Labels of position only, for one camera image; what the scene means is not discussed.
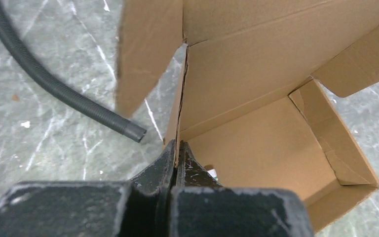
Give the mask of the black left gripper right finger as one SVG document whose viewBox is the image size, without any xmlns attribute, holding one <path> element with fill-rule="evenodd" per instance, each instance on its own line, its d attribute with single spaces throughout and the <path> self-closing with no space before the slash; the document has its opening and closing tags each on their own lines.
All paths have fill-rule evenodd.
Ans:
<svg viewBox="0 0 379 237">
<path fill-rule="evenodd" d="M 292 191 L 226 188 L 180 143 L 171 190 L 172 237 L 311 237 L 307 210 Z"/>
</svg>

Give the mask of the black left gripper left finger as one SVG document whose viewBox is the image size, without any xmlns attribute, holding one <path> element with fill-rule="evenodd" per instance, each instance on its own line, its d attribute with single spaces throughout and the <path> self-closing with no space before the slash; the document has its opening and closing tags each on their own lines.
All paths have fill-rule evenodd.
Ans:
<svg viewBox="0 0 379 237">
<path fill-rule="evenodd" d="M 176 142 L 126 181 L 31 181 L 0 198 L 0 237 L 166 237 Z"/>
</svg>

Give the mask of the brown cardboard box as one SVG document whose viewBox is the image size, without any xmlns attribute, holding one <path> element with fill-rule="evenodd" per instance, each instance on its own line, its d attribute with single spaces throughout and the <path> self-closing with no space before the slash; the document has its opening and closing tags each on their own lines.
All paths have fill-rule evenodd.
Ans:
<svg viewBox="0 0 379 237">
<path fill-rule="evenodd" d="M 379 0 L 126 0 L 116 109 L 130 117 L 184 44 L 164 148 L 180 143 L 226 188 L 294 192 L 314 234 L 379 189 L 323 89 L 379 82 Z"/>
</svg>

